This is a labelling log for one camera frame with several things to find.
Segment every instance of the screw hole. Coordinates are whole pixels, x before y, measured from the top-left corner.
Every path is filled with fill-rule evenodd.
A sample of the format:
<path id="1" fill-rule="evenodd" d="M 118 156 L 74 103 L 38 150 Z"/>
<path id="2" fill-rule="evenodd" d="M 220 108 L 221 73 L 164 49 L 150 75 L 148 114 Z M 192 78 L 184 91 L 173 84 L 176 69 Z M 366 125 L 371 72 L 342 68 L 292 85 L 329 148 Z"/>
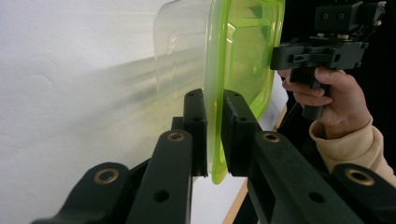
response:
<path id="1" fill-rule="evenodd" d="M 345 17 L 344 13 L 340 13 L 337 15 L 337 20 L 341 21 L 344 19 L 344 17 Z"/>
<path id="2" fill-rule="evenodd" d="M 268 142 L 279 142 L 279 137 L 271 133 L 265 133 L 262 138 Z"/>
<path id="3" fill-rule="evenodd" d="M 324 203 L 324 198 L 316 192 L 309 192 L 308 197 L 315 203 Z"/>
<path id="4" fill-rule="evenodd" d="M 329 19 L 329 14 L 323 13 L 321 18 L 325 21 L 325 20 Z"/>
<path id="5" fill-rule="evenodd" d="M 346 170 L 346 176 L 350 180 L 364 186 L 372 186 L 375 183 L 371 176 L 359 170 L 348 169 Z"/>
<path id="6" fill-rule="evenodd" d="M 171 142 L 180 142 L 183 141 L 184 135 L 182 133 L 169 133 L 168 140 Z"/>
<path id="7" fill-rule="evenodd" d="M 341 55 L 337 54 L 335 55 L 334 61 L 337 63 L 338 61 L 340 61 Z"/>
<path id="8" fill-rule="evenodd" d="M 93 181 L 98 185 L 107 185 L 114 182 L 120 175 L 115 168 L 106 168 L 98 171 L 93 177 Z"/>
<path id="9" fill-rule="evenodd" d="M 169 199 L 169 193 L 165 190 L 160 190 L 154 194 L 154 201 L 157 203 L 164 203 Z"/>

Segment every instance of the translucent plastic lid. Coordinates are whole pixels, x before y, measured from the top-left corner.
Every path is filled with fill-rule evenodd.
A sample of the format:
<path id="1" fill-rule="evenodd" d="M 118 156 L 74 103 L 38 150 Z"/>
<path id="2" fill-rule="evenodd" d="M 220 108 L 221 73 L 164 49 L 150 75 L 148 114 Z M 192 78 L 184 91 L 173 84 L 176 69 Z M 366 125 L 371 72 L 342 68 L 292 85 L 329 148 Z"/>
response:
<path id="1" fill-rule="evenodd" d="M 196 0 L 165 4 L 154 22 L 159 106 L 165 130 L 182 116 L 188 91 L 203 89 L 208 170 L 213 183 L 227 174 L 220 140 L 224 89 L 237 91 L 259 118 L 268 106 L 284 0 Z"/>

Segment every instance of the black bracket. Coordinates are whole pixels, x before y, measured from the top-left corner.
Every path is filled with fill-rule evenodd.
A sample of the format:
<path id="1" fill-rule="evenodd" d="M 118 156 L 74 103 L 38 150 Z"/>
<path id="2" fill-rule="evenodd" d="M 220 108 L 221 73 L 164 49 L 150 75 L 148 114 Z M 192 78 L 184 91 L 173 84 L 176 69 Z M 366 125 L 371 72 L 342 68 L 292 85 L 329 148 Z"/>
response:
<path id="1" fill-rule="evenodd" d="M 186 94 L 187 101 L 201 103 L 184 119 L 205 123 L 205 116 L 196 113 L 204 111 L 202 96 L 201 90 Z M 324 178 L 285 136 L 262 131 L 238 92 L 224 92 L 222 116 L 229 171 L 247 177 L 261 223 L 396 222 L 396 190 L 374 172 L 344 164 L 335 168 L 330 180 Z M 191 133 L 201 134 L 205 125 L 194 125 L 191 133 L 177 129 L 186 127 L 181 125 L 184 119 L 175 118 L 150 159 L 132 170 L 114 162 L 91 168 L 57 215 L 33 224 L 190 223 L 192 177 L 201 173 L 193 170 L 206 164 L 203 152 L 194 152 L 205 150 L 197 147 L 205 142 L 198 143 Z"/>

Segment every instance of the finger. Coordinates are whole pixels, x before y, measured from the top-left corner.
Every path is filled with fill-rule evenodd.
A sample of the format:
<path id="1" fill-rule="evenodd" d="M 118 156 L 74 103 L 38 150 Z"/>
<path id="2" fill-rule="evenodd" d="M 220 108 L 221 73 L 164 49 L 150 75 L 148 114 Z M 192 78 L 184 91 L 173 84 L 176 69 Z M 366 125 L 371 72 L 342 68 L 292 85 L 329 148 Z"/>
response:
<path id="1" fill-rule="evenodd" d="M 288 79 L 283 80 L 282 87 L 286 91 L 299 92 L 300 94 L 310 95 L 315 97 L 323 96 L 325 90 L 322 88 L 311 89 L 308 84 L 300 82 L 289 82 Z"/>
<path id="2" fill-rule="evenodd" d="M 315 78 L 318 82 L 332 85 L 337 90 L 350 90 L 356 85 L 356 80 L 353 76 L 342 70 L 335 71 L 325 67 L 317 67 Z"/>
<path id="3" fill-rule="evenodd" d="M 328 96 L 312 96 L 312 95 L 305 95 L 300 92 L 294 92 L 294 99 L 300 105 L 312 105 L 312 106 L 323 106 L 328 105 L 332 102 L 332 98 Z"/>
<path id="4" fill-rule="evenodd" d="M 290 74 L 291 74 L 291 69 L 287 69 L 287 70 L 277 70 L 277 73 L 278 73 L 280 76 L 286 78 L 286 77 L 290 76 Z"/>

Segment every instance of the black plastic part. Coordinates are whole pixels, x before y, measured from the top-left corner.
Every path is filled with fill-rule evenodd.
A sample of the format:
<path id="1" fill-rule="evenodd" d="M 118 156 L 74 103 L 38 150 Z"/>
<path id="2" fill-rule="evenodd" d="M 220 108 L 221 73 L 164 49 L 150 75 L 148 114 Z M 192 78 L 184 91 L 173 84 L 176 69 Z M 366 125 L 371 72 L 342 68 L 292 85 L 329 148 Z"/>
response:
<path id="1" fill-rule="evenodd" d="M 146 172 L 146 169 L 149 166 L 149 160 L 145 160 L 142 163 L 136 165 L 131 171 L 129 172 L 131 180 L 132 180 L 132 198 L 134 199 L 136 197 L 136 194 L 140 188 L 140 183 L 142 182 L 143 175 Z"/>
<path id="2" fill-rule="evenodd" d="M 125 223 L 190 223 L 191 162 L 191 135 L 183 130 L 163 133 Z"/>
<path id="3" fill-rule="evenodd" d="M 317 8 L 315 30 L 322 33 L 345 34 L 358 27 L 362 1 L 351 4 L 331 4 Z"/>
<path id="4" fill-rule="evenodd" d="M 273 70 L 324 66 L 335 70 L 361 66 L 361 58 L 368 48 L 364 42 L 296 43 L 273 50 L 270 68 Z"/>
<path id="5" fill-rule="evenodd" d="M 193 138 L 192 175 L 207 176 L 206 127 L 204 95 L 201 89 L 184 96 L 183 125 Z"/>
<path id="6" fill-rule="evenodd" d="M 252 156 L 275 196 L 271 219 L 261 223 L 363 223 L 286 137 L 258 132 L 255 141 Z M 265 202 L 253 203 L 262 210 Z"/>
<path id="7" fill-rule="evenodd" d="M 224 91 L 221 142 L 228 171 L 233 176 L 248 176 L 251 143 L 260 125 L 244 97 L 235 91 Z"/>
<path id="8" fill-rule="evenodd" d="M 91 168 L 78 181 L 55 217 L 33 224 L 121 224 L 132 200 L 128 168 L 106 162 Z"/>
<path id="9" fill-rule="evenodd" d="M 248 193 L 260 223 L 271 223 L 275 214 L 276 196 L 258 164 L 254 160 L 252 162 L 251 173 L 247 179 Z"/>
<path id="10" fill-rule="evenodd" d="M 303 118 L 316 120 L 319 119 L 323 111 L 323 106 L 306 105 L 303 110 Z"/>
<path id="11" fill-rule="evenodd" d="M 332 172 L 335 189 L 366 223 L 396 223 L 395 188 L 373 171 L 340 164 Z"/>

